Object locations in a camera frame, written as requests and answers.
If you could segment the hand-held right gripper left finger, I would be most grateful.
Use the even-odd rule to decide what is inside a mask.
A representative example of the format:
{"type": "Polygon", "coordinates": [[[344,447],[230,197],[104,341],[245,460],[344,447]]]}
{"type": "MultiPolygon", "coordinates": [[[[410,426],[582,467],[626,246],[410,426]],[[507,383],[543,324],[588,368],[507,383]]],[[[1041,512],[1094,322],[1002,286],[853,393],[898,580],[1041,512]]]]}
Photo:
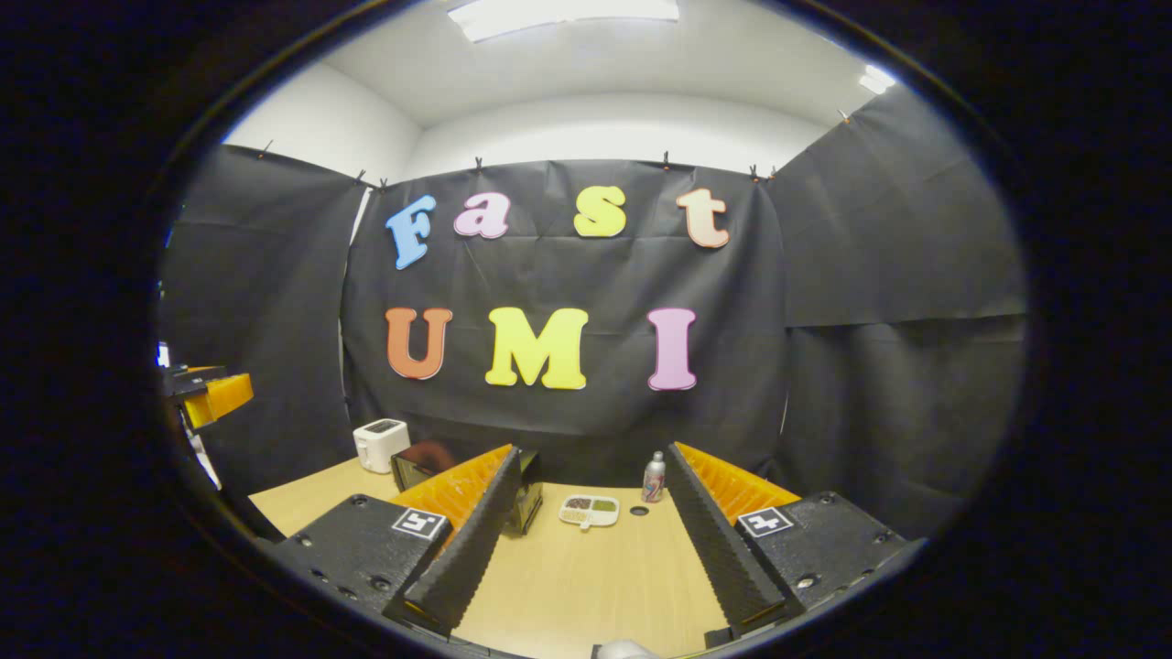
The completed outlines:
{"type": "Polygon", "coordinates": [[[394,498],[352,492],[273,555],[346,609],[445,636],[481,587],[520,485],[520,450],[500,446],[394,498]]]}

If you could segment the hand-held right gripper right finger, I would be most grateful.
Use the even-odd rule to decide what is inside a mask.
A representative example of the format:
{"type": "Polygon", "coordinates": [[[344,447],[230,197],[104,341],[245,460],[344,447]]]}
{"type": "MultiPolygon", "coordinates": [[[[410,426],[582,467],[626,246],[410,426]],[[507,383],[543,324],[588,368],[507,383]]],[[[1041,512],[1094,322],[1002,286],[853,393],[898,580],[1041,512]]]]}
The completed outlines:
{"type": "Polygon", "coordinates": [[[802,497],[681,442],[666,484],[732,639],[820,614],[922,546],[840,492],[802,497]]]}

